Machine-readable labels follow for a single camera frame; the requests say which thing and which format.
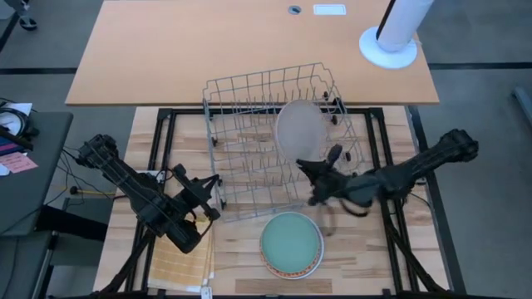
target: dish rack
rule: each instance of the dish rack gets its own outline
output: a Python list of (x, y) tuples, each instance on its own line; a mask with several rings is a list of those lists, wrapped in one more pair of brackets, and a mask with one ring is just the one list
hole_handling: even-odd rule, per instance
[(308, 178), (275, 143), (277, 115), (292, 100), (309, 100), (322, 110), (327, 137), (320, 158), (340, 144), (339, 171), (350, 174), (364, 162), (333, 75), (322, 63), (210, 80), (203, 97), (211, 168), (222, 179), (214, 196), (224, 221), (285, 212), (310, 198)]

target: wooden tabletop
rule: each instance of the wooden tabletop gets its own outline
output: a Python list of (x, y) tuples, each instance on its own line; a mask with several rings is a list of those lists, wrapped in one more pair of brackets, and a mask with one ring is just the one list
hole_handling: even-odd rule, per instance
[[(145, 169), (150, 155), (151, 141), (158, 108), (137, 108), (127, 146), (125, 161), (134, 169)], [(387, 131), (395, 163), (415, 154), (411, 132), (403, 107), (384, 107)], [(362, 148), (367, 143), (364, 130), (359, 130)], [(211, 174), (209, 151), (202, 115), (177, 117), (175, 137), (170, 154), (170, 165), (183, 163), (190, 177)], [(178, 184), (167, 184), (166, 192), (180, 191)], [(426, 197), (424, 189), (416, 187), (414, 193)], [(237, 222), (214, 223), (215, 276), (210, 282), (214, 294), (379, 294), (383, 288), (393, 290), (392, 273), (387, 244), (382, 227), (380, 209), (375, 204), (366, 218), (346, 215), (337, 205), (337, 232), (325, 241), (325, 256), (319, 269), (310, 277), (287, 281), (275, 277), (259, 257), (259, 236), (270, 216)], [(406, 223), (411, 246), (425, 269), (436, 282), (447, 287), (446, 272), (438, 246), (431, 210), (425, 203), (410, 197), (405, 208)], [(316, 217), (314, 208), (304, 208), (302, 213)], [(127, 199), (115, 202), (100, 266), (94, 285), (104, 287), (118, 272), (131, 252), (136, 219)], [(400, 258), (401, 274), (407, 285), (406, 269)], [(137, 283), (140, 285), (140, 274)]]
[[(435, 104), (421, 46), (416, 61), (385, 70), (360, 53), (389, 0), (345, 2), (345, 16), (317, 16), (333, 0), (104, 1), (66, 99), (68, 105), (187, 105), (206, 82), (321, 62), (346, 103)], [(298, 5), (298, 15), (288, 7)]]

